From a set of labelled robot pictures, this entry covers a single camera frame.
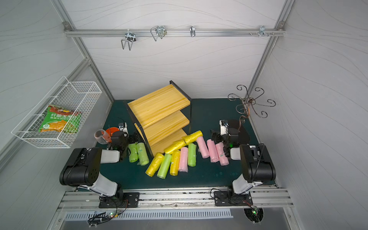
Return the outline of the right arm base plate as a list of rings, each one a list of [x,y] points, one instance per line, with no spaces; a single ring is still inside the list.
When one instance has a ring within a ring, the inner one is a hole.
[[[216,190],[212,193],[215,206],[217,207],[240,207],[240,206],[252,206],[253,201],[250,194],[235,194],[228,191]]]

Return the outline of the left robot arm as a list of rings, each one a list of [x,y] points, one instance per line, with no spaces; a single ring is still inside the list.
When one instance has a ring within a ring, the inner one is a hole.
[[[124,202],[126,199],[121,185],[103,176],[100,168],[102,164],[122,161],[128,154],[128,145],[139,140],[138,132],[128,135],[126,132],[117,131],[113,133],[111,140],[110,149],[75,148],[60,173],[60,184],[95,192],[103,202]]]

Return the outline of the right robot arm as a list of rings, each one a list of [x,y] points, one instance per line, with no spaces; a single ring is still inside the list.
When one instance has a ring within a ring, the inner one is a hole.
[[[231,195],[249,195],[250,191],[276,178],[276,170],[264,144],[250,145],[250,136],[243,128],[229,128],[225,133],[211,132],[219,159],[241,163],[241,174],[233,180]]]

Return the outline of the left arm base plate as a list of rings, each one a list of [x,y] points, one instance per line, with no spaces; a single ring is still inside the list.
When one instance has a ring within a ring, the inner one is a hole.
[[[139,204],[140,193],[117,193],[115,196],[100,196],[99,198],[100,203],[98,207],[101,209],[137,208]]]

